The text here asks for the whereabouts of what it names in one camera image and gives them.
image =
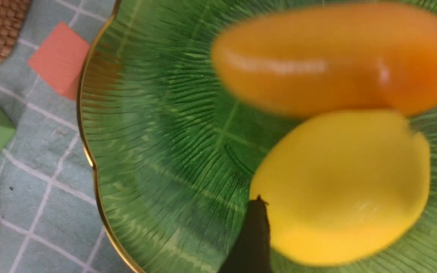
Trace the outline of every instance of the plate rim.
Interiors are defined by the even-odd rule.
[[[90,167],[92,167],[92,177],[94,180],[94,194],[96,199],[96,205],[97,205],[97,209],[99,210],[99,216],[101,217],[102,223],[104,224],[105,233],[109,238],[111,245],[114,247],[114,249],[116,249],[117,253],[121,257],[121,259],[127,264],[127,266],[130,269],[132,269],[132,271],[134,271],[135,273],[145,273],[145,271],[137,264],[136,261],[134,261],[134,259],[129,255],[129,253],[123,247],[123,245],[119,242],[116,234],[111,228],[111,224],[109,223],[109,220],[107,219],[107,216],[104,212],[104,206],[102,205],[101,191],[99,189],[99,167],[97,166],[95,158],[92,155],[92,151],[90,150],[90,146],[87,141],[87,137],[85,135],[85,130],[83,129],[83,117],[82,117],[83,116],[82,115],[83,80],[85,78],[87,67],[90,63],[91,57],[94,54],[95,48],[99,43],[99,40],[101,39],[102,35],[107,31],[109,26],[116,19],[120,4],[121,4],[121,0],[115,0],[111,16],[109,17],[109,19],[107,19],[107,21],[104,23],[102,28],[95,36],[85,56],[83,67],[80,73],[78,89],[77,89],[77,101],[76,101],[77,123],[79,128],[80,140],[82,141],[83,144],[83,152],[85,154],[85,157],[87,158],[87,161],[89,162]]]

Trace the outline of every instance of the table surface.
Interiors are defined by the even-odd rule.
[[[61,21],[89,43],[114,0],[33,0],[0,65],[0,107],[17,127],[0,154],[0,273],[128,273],[102,228],[75,103],[27,64]]]

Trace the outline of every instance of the orange vegetable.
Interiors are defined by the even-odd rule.
[[[271,14],[221,33],[212,64],[230,92],[265,111],[411,116],[437,105],[437,16],[388,2]]]

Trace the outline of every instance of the dark object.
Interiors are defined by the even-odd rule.
[[[218,273],[272,273],[266,203],[260,196],[248,203],[241,233]]]

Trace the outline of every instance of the gold rim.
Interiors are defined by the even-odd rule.
[[[80,82],[79,82],[79,88],[77,90],[77,121],[79,124],[79,133],[80,138],[82,139],[83,143],[83,152],[85,153],[85,156],[87,157],[87,160],[89,161],[90,166],[92,167],[92,172],[94,173],[94,192],[96,196],[96,203],[97,203],[97,209],[99,209],[99,214],[101,216],[102,222],[104,223],[105,232],[107,234],[107,237],[109,237],[109,240],[111,241],[111,244],[118,252],[119,256],[123,259],[123,261],[135,272],[135,273],[145,273],[144,270],[132,259],[132,257],[127,253],[127,251],[124,249],[123,245],[118,241],[118,238],[116,237],[114,231],[112,231],[111,225],[109,224],[109,221],[107,219],[107,216],[104,213],[104,208],[102,207],[102,197],[101,197],[101,191],[99,189],[99,168],[97,167],[97,164],[95,162],[94,157],[92,156],[92,152],[89,149],[89,143],[87,142],[87,138],[85,136],[85,133],[83,131],[83,125],[82,125],[82,88],[83,88],[83,78],[85,76],[85,72],[87,71],[87,67],[90,63],[90,58],[92,57],[94,50],[96,48],[97,43],[101,39],[104,32],[107,30],[107,28],[111,25],[111,23],[116,18],[116,15],[119,10],[121,0],[116,0],[114,3],[114,8],[111,14],[111,17],[106,21],[104,26],[101,28],[97,36],[94,38],[94,41],[92,42],[92,45],[90,45],[90,49],[87,52],[87,55],[85,57],[84,66],[82,68],[82,73],[80,74]]]

